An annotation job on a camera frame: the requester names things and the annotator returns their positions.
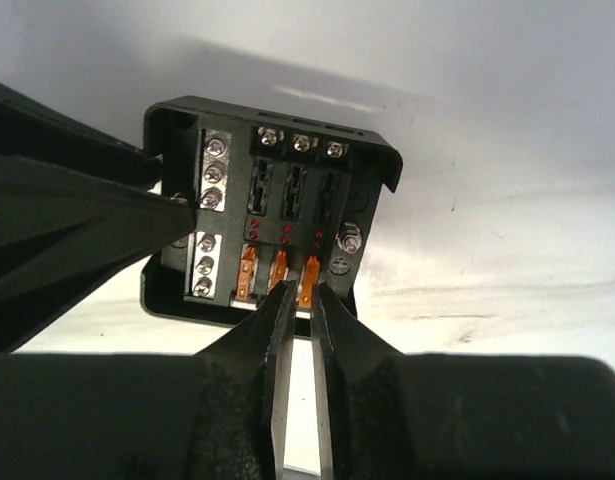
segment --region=mounting screw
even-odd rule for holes
[[[196,270],[201,275],[209,275],[211,271],[214,269],[214,259],[211,257],[202,257],[198,261],[198,265],[196,265]]]
[[[174,248],[185,248],[187,246],[187,237],[179,238],[171,246]]]
[[[222,192],[212,187],[203,192],[202,197],[200,197],[200,204],[208,210],[213,210],[220,204],[222,199]]]
[[[294,135],[294,150],[305,153],[311,148],[311,141],[307,135]]]
[[[210,138],[209,140],[207,140],[205,150],[212,157],[220,157],[225,153],[225,142],[223,142],[220,138]]]
[[[260,132],[260,143],[266,147],[273,147],[278,143],[278,134],[272,128],[263,128]]]
[[[351,270],[351,265],[345,257],[334,257],[329,264],[329,271],[334,275],[345,275]]]
[[[223,167],[222,163],[214,162],[207,166],[203,178],[206,182],[218,183],[222,180],[224,175],[225,167]]]
[[[345,147],[338,142],[329,142],[327,144],[327,156],[331,158],[340,158],[345,153]]]
[[[212,281],[209,278],[201,278],[198,282],[196,282],[196,285],[194,285],[194,295],[197,297],[206,297],[209,295],[211,286]]]
[[[211,252],[216,246],[216,237],[213,235],[205,234],[198,242],[198,247],[201,251],[208,253]]]
[[[181,205],[187,205],[189,203],[189,200],[187,200],[181,192],[174,194],[174,196],[171,197],[170,200],[176,203],[180,203]]]
[[[345,222],[338,233],[338,247],[345,253],[353,255],[363,244],[360,228],[355,223]]]

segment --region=empty fuse slot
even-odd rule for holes
[[[247,209],[253,215],[267,215],[269,191],[271,189],[271,176],[274,171],[273,164],[263,158],[254,161],[249,187],[249,203]]]
[[[271,275],[269,280],[269,288],[267,289],[267,293],[271,292],[274,287],[287,278],[287,272],[289,268],[287,267],[287,252],[284,250],[280,250],[276,255],[276,260],[271,267]]]
[[[311,308],[311,300],[314,293],[314,287],[318,283],[318,275],[320,274],[320,261],[312,255],[305,263],[303,270],[303,280],[301,284],[300,297],[298,306],[301,308]]]
[[[258,249],[256,247],[247,246],[245,248],[245,253],[240,259],[240,267],[238,269],[236,300],[248,300],[251,296],[257,257]]]
[[[322,227],[329,225],[339,183],[340,176],[338,174],[332,172],[323,174],[318,191],[316,213],[314,214],[314,223],[316,225]]]
[[[296,221],[300,217],[306,179],[306,169],[297,165],[289,167],[283,196],[282,216],[284,220]]]

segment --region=silver screw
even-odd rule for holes
[[[207,140],[205,150],[212,157],[220,157],[225,153],[225,143],[220,138],[210,138]]]
[[[294,135],[294,150],[305,153],[311,148],[311,141],[307,135]]]
[[[345,222],[338,233],[338,247],[345,253],[353,255],[363,244],[360,228],[355,223]]]
[[[213,235],[205,234],[200,239],[200,242],[198,242],[198,246],[200,247],[201,251],[209,253],[216,246],[216,237],[214,237]]]
[[[202,257],[198,261],[198,265],[196,265],[196,270],[201,275],[209,275],[211,271],[214,269],[214,259],[211,257]]]
[[[263,128],[260,133],[260,143],[265,145],[266,147],[273,147],[278,143],[278,134],[276,130],[271,128]]]
[[[327,144],[327,156],[331,158],[340,158],[345,153],[345,148],[338,142],[329,142]]]
[[[214,162],[207,166],[203,178],[209,183],[218,183],[225,175],[225,168],[219,162]]]
[[[209,188],[203,192],[200,197],[200,204],[208,210],[215,209],[223,199],[223,194],[215,187]]]
[[[197,297],[206,297],[211,291],[211,286],[212,281],[209,278],[201,278],[196,282],[196,285],[194,285],[194,295]]]

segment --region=white surface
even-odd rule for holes
[[[0,81],[135,144],[144,110],[183,94],[376,130],[406,160],[364,321],[405,351],[615,367],[615,1],[0,0]],[[144,315],[137,277],[27,349],[192,352],[221,333]],[[287,462],[315,470],[302,342],[295,360]]]

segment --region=black plastic housing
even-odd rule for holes
[[[276,144],[263,144],[264,128],[279,134]],[[229,135],[223,211],[199,207],[208,132]],[[356,314],[352,288],[378,197],[383,184],[395,191],[403,165],[398,152],[382,137],[197,97],[151,107],[145,115],[144,135],[146,156],[162,158],[162,195],[188,198],[197,208],[196,231],[222,236],[213,298],[191,294],[194,243],[181,239],[155,254],[143,270],[141,302],[147,312],[193,322],[237,324],[249,313],[230,306],[240,258],[243,245],[254,245],[259,256],[251,308],[265,297],[274,256],[284,249],[289,258],[287,280],[299,281],[305,261],[315,255],[321,262],[319,280],[327,282]],[[312,140],[308,152],[294,148],[297,135]],[[340,158],[328,155],[330,142],[344,146]],[[341,222],[360,228],[362,247],[353,255],[337,245]],[[329,268],[334,261],[337,266],[346,264],[348,271],[340,274],[338,268],[334,273]],[[298,318],[296,333],[309,335],[309,321]]]

